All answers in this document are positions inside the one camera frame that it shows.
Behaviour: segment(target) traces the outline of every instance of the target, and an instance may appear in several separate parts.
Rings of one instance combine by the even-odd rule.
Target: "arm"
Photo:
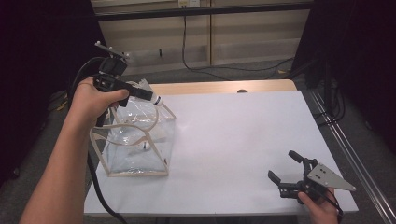
[[[127,90],[99,92],[92,79],[78,84],[73,104],[20,223],[82,223],[89,131]]]
[[[334,202],[334,197],[330,192],[326,192],[326,196]],[[308,207],[312,224],[337,224],[337,210],[334,206],[324,200],[314,203],[308,195],[303,192],[298,193],[300,200]]]

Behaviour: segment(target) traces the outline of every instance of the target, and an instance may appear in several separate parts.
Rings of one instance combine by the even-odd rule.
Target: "metal rail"
[[[325,108],[323,106],[324,102],[320,94],[318,92],[312,92],[312,91],[310,93],[319,111],[324,114],[323,117],[325,118],[326,122],[331,121],[331,118],[327,116],[326,113],[324,113],[325,112]],[[384,223],[387,224],[396,223],[396,216],[395,216],[395,212],[393,211],[393,208],[389,204],[382,190],[375,183],[373,178],[368,173],[367,169],[364,167],[361,159],[359,158],[358,154],[356,154],[355,149],[347,140],[340,126],[337,124],[337,122],[335,122],[333,124],[329,124],[328,127],[332,131],[332,134],[334,135],[335,140],[338,142],[340,148],[343,150],[347,160],[349,161],[349,164],[352,166],[352,169],[355,171],[355,174],[358,176],[359,180],[361,181],[361,184],[363,185],[367,194],[372,200],[379,215],[384,220]]]
[[[281,4],[264,4],[264,5],[254,5],[254,6],[172,8],[172,9],[136,11],[136,12],[97,13],[95,15],[95,18],[98,21],[121,21],[121,20],[202,16],[202,15],[233,14],[233,13],[264,12],[264,11],[304,10],[304,9],[311,9],[315,5],[318,5],[318,3],[297,2],[297,3],[281,3]]]

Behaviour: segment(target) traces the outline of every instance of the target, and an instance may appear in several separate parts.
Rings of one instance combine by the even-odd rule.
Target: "forearm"
[[[89,130],[66,118],[21,223],[82,223]]]

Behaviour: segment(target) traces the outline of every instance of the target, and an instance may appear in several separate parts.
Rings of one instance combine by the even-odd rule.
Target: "black mount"
[[[320,194],[325,194],[327,188],[320,184],[312,181],[308,178],[308,174],[318,165],[316,159],[309,160],[303,158],[295,151],[289,151],[289,156],[292,157],[298,163],[303,163],[304,173],[303,180],[298,181],[295,184],[292,183],[281,183],[281,180],[272,171],[268,171],[268,177],[278,186],[281,198],[292,198],[297,199],[297,202],[303,204],[298,197],[298,192],[305,192],[312,201],[316,201],[320,198]]]
[[[121,80],[118,80],[118,76],[121,76],[128,64],[124,61],[128,56],[123,53],[118,53],[113,49],[109,49],[97,42],[95,44],[100,49],[107,51],[110,57],[105,58],[100,67],[99,74],[93,77],[93,86],[99,91],[117,91],[117,90],[127,90],[129,91],[129,96],[134,96],[136,98],[150,101],[153,95],[152,91],[147,91],[140,89],[134,85],[128,84]],[[122,107],[127,106],[129,97],[119,101],[119,105]],[[102,127],[105,123],[107,112],[103,113],[96,121],[97,127]]]

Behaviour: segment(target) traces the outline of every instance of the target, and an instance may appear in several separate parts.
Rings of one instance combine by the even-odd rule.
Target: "gray floor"
[[[234,66],[258,69],[276,65],[277,63],[278,62],[242,63],[235,64]],[[290,68],[290,65],[291,63],[284,63],[279,66],[279,69],[288,69]],[[274,75],[273,78],[284,76],[274,74],[274,69],[260,72],[245,72],[230,69],[208,69],[206,71],[231,80],[266,79],[272,75]],[[221,80],[208,74],[193,73],[186,69],[124,77],[124,79],[139,80],[142,77],[145,77],[149,83]],[[305,100],[310,106],[312,112],[317,113],[318,110],[310,97],[309,90],[305,89],[304,77],[298,77],[294,81],[298,89],[303,92]],[[57,104],[59,104],[59,101],[54,102],[50,107],[53,108]],[[54,110],[50,113],[46,126],[20,167],[20,177],[9,180],[0,189],[0,223],[18,223],[21,212],[46,166],[57,135],[62,127],[65,115],[65,110]],[[357,154],[363,161],[368,172],[372,175],[374,181],[381,188],[391,206],[395,207],[396,182],[392,180],[396,179],[396,172],[394,172],[396,168],[396,156],[390,152],[384,144],[381,136],[366,128],[365,119],[361,115],[359,109],[350,103],[347,98],[346,115],[341,121],[339,121],[339,124],[346,137],[349,139],[349,142],[357,151]],[[374,204],[366,193],[364,186],[355,175],[354,170],[335,141],[330,129],[327,126],[323,126],[320,127],[320,131],[322,132],[335,161],[343,173],[344,178],[358,188],[358,190],[353,192],[352,195],[360,211],[355,214],[346,214],[343,223],[383,223],[381,216],[378,214]],[[90,178],[87,172],[87,189],[89,185]],[[153,224],[156,222],[155,217],[134,217],[128,218],[127,220],[129,223]],[[185,219],[174,219],[171,223],[210,223],[210,220],[212,220],[212,218],[189,217]],[[305,216],[298,217],[298,220],[299,223],[309,223],[309,219]],[[84,221],[85,223],[119,223],[114,218],[85,217]]]

